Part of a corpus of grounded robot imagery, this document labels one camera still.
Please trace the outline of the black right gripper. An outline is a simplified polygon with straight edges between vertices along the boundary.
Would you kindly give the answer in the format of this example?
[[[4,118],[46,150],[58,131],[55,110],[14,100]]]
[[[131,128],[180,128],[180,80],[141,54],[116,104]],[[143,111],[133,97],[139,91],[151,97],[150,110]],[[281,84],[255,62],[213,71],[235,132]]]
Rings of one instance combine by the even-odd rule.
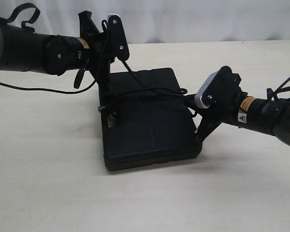
[[[232,110],[237,104],[236,99],[242,92],[239,87],[241,82],[239,74],[232,73],[231,82],[232,88],[229,88],[224,96],[221,96],[208,109],[200,109],[196,106],[197,113],[202,116],[196,133],[197,141],[202,143],[221,123],[231,118]]]

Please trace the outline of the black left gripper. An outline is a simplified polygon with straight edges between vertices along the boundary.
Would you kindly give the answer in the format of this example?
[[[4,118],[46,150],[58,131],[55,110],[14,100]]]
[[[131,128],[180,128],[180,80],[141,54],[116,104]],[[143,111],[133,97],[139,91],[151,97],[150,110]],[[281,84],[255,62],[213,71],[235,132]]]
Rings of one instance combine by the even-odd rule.
[[[107,20],[103,20],[102,32],[91,19],[92,12],[83,11],[78,14],[80,38],[88,48],[82,52],[84,63],[77,72],[77,87],[83,80],[84,73],[89,71],[102,91],[109,91],[110,64],[114,61],[110,46],[110,28]]]

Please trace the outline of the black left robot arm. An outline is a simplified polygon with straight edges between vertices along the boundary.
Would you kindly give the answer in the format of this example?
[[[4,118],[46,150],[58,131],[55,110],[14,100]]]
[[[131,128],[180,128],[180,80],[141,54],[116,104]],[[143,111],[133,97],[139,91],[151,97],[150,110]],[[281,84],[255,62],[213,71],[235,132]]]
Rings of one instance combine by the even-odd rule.
[[[76,70],[73,94],[80,89],[86,71],[93,83],[107,86],[110,65],[118,57],[111,36],[119,21],[114,16],[102,21],[102,31],[94,24],[89,11],[78,14],[80,36],[40,34],[32,24],[40,10],[32,4],[23,4],[14,9],[9,18],[0,17],[0,71],[34,72],[61,76],[66,71]]]

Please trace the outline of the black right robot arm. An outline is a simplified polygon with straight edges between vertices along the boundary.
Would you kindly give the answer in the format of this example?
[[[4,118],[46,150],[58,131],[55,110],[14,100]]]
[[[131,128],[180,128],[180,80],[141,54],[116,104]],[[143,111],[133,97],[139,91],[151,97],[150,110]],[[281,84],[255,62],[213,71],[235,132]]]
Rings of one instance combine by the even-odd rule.
[[[290,97],[278,98],[289,87],[267,89],[267,98],[249,96],[237,73],[212,73],[194,96],[202,116],[197,140],[203,142],[222,123],[274,136],[290,146]]]

